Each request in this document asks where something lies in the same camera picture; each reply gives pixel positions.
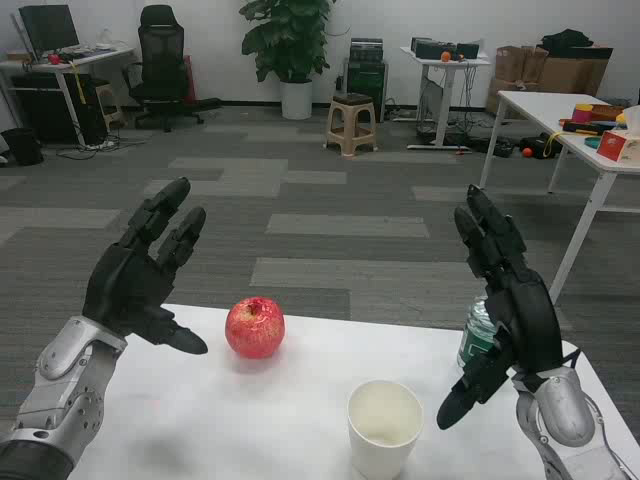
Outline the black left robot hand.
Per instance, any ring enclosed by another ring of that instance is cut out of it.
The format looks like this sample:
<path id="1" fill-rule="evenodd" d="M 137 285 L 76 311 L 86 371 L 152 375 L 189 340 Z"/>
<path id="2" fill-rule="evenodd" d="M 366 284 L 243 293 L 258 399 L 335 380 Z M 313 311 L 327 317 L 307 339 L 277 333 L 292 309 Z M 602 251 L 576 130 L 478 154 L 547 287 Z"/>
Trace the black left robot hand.
<path id="1" fill-rule="evenodd" d="M 135 334 L 153 345 L 203 355 L 208 352 L 205 341 L 180 326 L 162 305 L 174 288 L 177 271 L 193 254 L 206 221 L 205 210 L 193 208 L 168 233 L 158 256 L 149 254 L 190 189 L 189 180 L 181 177 L 144 200 L 120 240 L 106 249 L 94 267 L 82 315 L 122 337 Z"/>

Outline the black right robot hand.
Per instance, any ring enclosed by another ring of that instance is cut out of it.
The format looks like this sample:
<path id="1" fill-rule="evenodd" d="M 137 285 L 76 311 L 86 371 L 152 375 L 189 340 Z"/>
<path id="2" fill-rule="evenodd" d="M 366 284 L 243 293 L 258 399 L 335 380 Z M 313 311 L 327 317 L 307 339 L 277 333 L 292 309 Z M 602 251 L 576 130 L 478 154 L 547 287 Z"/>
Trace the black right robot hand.
<path id="1" fill-rule="evenodd" d="M 472 273 L 487 282 L 485 309 L 497 332 L 488 351 L 465 363 L 462 377 L 440 406 L 437 425 L 442 430 L 476 403 L 486 403 L 507 381 L 510 368 L 531 377 L 563 364 L 554 306 L 541 276 L 527 266 L 526 246 L 514 220 L 476 185 L 468 187 L 466 201 L 469 208 L 456 208 L 454 220 Z"/>

